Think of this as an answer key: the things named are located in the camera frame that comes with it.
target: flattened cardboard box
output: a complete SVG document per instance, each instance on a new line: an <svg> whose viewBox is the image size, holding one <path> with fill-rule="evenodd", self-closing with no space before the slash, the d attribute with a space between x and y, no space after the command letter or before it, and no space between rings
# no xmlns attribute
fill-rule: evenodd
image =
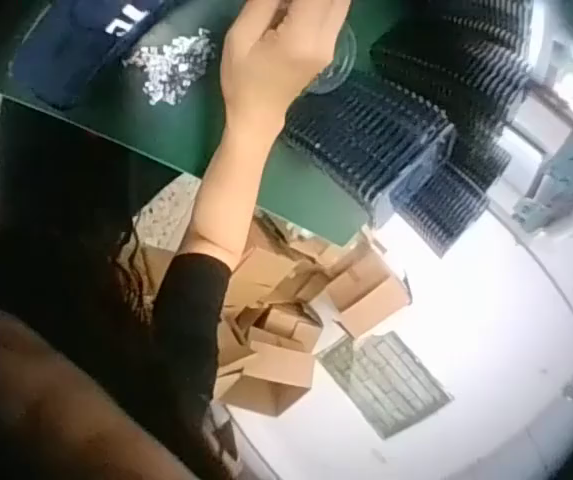
<svg viewBox="0 0 573 480"><path fill-rule="evenodd" d="M338 323L358 338L410 303L406 285L370 250L326 288Z"/></svg>
<svg viewBox="0 0 573 480"><path fill-rule="evenodd" d="M220 367L214 397L264 415L278 416L312 387L315 359L312 355L250 342L245 358L228 368Z"/></svg>

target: metal grate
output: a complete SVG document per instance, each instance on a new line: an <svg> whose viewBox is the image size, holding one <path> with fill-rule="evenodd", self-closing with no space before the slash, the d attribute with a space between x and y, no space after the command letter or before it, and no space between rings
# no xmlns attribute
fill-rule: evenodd
<svg viewBox="0 0 573 480"><path fill-rule="evenodd" d="M347 337L319 360L383 439L451 401L395 333L371 337L357 349Z"/></svg>

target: long dark hair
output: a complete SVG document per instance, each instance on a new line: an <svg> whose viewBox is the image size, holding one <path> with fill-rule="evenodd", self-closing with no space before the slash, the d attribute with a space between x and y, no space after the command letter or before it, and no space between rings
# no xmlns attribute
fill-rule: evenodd
<svg viewBox="0 0 573 480"><path fill-rule="evenodd" d="M202 419L182 408L151 339L141 276L132 256L121 258L136 242L132 216L149 196L136 198L128 156L4 102L0 309L86 371L198 477L230 478L206 444Z"/></svg>

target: black sleeve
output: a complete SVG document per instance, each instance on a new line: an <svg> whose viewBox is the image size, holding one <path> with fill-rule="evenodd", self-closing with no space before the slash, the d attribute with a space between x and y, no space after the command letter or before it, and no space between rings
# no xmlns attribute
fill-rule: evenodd
<svg viewBox="0 0 573 480"><path fill-rule="evenodd" d="M217 324L231 270L199 254L179 255L164 277L153 309L154 338L182 401L201 418L217 374Z"/></svg>

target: pile of cardboard boxes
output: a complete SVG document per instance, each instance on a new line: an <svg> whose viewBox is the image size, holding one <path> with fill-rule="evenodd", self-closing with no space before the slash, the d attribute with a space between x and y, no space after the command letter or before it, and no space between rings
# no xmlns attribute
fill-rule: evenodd
<svg viewBox="0 0 573 480"><path fill-rule="evenodd" d="M323 328L308 302L320 294L354 338L408 305L404 282L378 250L365 232L340 248L281 220L255 219L224 300L215 398L277 416L306 394ZM159 264L159 252L150 257Z"/></svg>

